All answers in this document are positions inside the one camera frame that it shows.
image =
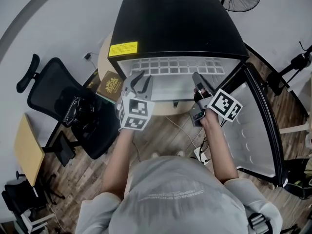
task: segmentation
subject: open fridge door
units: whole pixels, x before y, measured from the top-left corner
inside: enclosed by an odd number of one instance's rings
[[[242,65],[220,85],[243,108],[222,127],[237,168],[277,186],[287,179],[283,146],[261,77],[251,63]]]

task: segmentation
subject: power strip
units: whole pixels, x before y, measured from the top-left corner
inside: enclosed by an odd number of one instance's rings
[[[204,153],[201,153],[200,156],[199,156],[199,150],[200,150],[200,147],[196,148],[194,150],[194,153],[196,155],[196,158],[200,161],[201,160],[201,163],[203,163],[204,165],[208,164],[209,160],[207,159],[206,155]]]

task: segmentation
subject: white shoe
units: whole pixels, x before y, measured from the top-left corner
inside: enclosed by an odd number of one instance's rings
[[[184,151],[178,151],[176,153],[176,156],[185,157],[185,153],[184,153]]]
[[[158,158],[160,157],[159,152],[153,152],[151,158]]]

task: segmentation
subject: person's right hand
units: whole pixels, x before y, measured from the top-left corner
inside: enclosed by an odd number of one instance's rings
[[[201,94],[196,88],[194,89],[194,101],[195,102],[198,102],[199,100],[203,99],[203,97],[207,98],[209,96],[208,92],[205,89],[201,90]],[[218,114],[216,114],[211,109],[206,109],[205,117],[200,120],[200,123],[202,124],[203,127],[209,127],[211,124],[219,125]]]

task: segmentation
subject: brown book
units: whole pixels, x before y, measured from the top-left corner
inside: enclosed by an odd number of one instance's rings
[[[101,84],[97,88],[97,94],[111,103],[116,103],[120,97],[123,80],[111,71],[107,71]]]

